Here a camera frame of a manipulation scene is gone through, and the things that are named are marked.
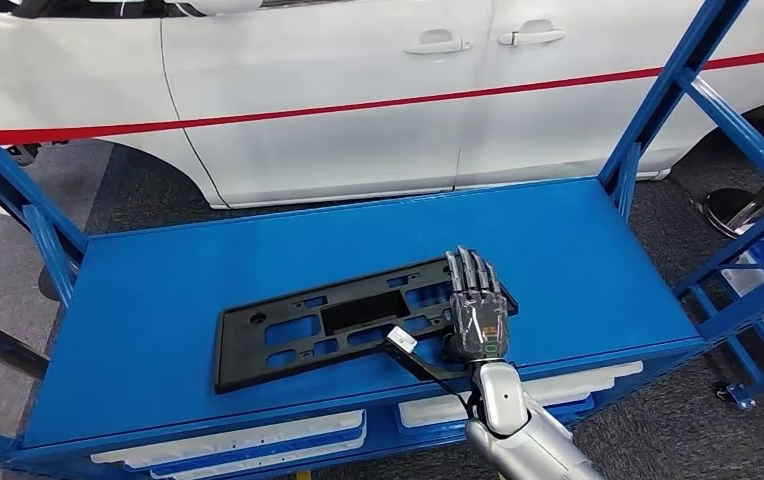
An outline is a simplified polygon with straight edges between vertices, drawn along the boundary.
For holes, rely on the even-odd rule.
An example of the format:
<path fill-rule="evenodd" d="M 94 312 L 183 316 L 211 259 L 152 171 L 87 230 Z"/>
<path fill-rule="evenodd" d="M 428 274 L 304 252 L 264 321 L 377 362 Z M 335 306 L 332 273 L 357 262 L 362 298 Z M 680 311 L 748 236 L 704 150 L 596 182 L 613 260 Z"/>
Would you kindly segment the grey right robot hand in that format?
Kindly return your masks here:
<path fill-rule="evenodd" d="M 509 299 L 494 266 L 462 245 L 446 253 L 453 332 L 448 357 L 460 363 L 502 361 L 509 348 Z"/>

